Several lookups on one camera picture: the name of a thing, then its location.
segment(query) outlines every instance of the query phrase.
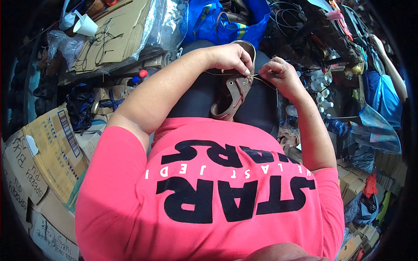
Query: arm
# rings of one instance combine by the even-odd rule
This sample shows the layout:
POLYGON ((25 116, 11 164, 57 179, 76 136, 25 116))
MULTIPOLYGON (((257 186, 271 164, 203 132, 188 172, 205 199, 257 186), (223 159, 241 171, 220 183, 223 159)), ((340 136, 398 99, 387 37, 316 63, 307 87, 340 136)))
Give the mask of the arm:
POLYGON ((392 79, 392 83, 395 88, 396 94, 398 95, 400 102, 403 103, 406 100, 406 98, 408 98, 408 94, 406 93, 406 86, 402 80, 402 77, 399 75, 392 61, 387 56, 382 41, 375 35, 370 35, 369 39, 371 41, 371 44, 377 49, 377 53, 382 58, 386 70, 388 71, 390 78, 392 79))
POLYGON ((250 55, 238 44, 191 51, 141 83, 114 112, 107 127, 129 130, 146 151, 149 135, 201 73, 210 68, 237 69, 249 76, 251 66, 250 55))
POLYGON ((311 170, 336 168, 334 147, 313 99, 302 85, 296 70, 282 58, 274 57, 258 72, 273 83, 298 111, 303 165, 311 170))

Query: yellow-green object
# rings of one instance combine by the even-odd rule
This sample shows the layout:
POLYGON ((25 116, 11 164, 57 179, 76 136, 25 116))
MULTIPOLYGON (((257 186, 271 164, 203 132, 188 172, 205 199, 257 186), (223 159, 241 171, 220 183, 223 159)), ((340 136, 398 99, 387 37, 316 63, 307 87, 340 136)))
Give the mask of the yellow-green object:
POLYGON ((382 211, 376 217, 376 220, 379 221, 379 225, 382 224, 383 219, 385 218, 387 207, 389 205, 389 199, 390 199, 390 191, 388 191, 385 194, 385 198, 383 199, 383 202, 382 202, 382 205, 383 205, 382 211))

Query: another person's hand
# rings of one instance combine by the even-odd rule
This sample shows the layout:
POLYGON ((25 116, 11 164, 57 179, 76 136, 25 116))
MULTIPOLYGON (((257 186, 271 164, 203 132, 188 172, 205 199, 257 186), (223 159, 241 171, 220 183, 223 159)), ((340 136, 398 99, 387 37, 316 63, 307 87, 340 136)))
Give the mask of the another person's hand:
POLYGON ((374 34, 369 35, 369 40, 371 45, 376 48, 376 51, 378 54, 380 55, 385 55, 386 51, 385 51, 385 47, 383 46, 382 41, 377 38, 377 36, 375 36, 374 34))
POLYGON ((261 67, 258 74, 271 82, 284 97, 292 102, 303 100, 308 94, 295 68, 282 58, 274 57, 261 67))
POLYGON ((204 48, 209 55, 208 68, 222 70, 236 69, 245 76, 250 76, 252 61, 250 55, 236 43, 204 48))

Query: black pants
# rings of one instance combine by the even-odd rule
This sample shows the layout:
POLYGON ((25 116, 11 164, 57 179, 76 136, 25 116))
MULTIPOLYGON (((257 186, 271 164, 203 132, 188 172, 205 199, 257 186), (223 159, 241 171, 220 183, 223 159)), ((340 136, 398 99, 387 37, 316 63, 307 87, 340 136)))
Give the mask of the black pants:
MULTIPOLYGON (((214 44, 207 40, 199 40, 185 46, 183 54, 210 46, 214 46, 214 44)), ((255 73, 258 73, 258 70, 269 60, 263 52, 257 51, 255 73)), ((210 108, 216 101, 220 86, 218 80, 219 76, 202 73, 172 108, 167 118, 211 118, 210 108)), ((276 91, 262 81, 254 79, 251 89, 245 97, 245 102, 234 115, 234 122, 255 126, 277 138, 280 115, 281 110, 280 104, 279 107, 277 105, 276 91)))

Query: brown leather shoe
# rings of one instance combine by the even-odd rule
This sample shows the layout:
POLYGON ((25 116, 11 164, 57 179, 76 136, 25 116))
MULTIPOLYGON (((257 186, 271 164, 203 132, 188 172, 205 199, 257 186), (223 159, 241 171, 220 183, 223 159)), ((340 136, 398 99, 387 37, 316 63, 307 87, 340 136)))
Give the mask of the brown leather shoe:
MULTIPOLYGON (((243 40, 236 40, 232 43, 237 43, 241 47, 244 48, 246 52, 251 57, 252 60, 252 67, 250 69, 250 75, 254 75, 255 69, 255 48, 254 46, 247 41, 243 40)), ((231 93, 232 103, 225 111, 220 111, 220 104, 215 103, 212 105, 210 112, 214 119, 219 119, 223 121, 232 121, 233 116, 237 112, 238 108, 244 102, 245 97, 247 96, 248 92, 250 91, 253 78, 247 79, 242 74, 240 74, 237 70, 225 70, 223 76, 225 78, 225 83, 229 92, 231 93)))

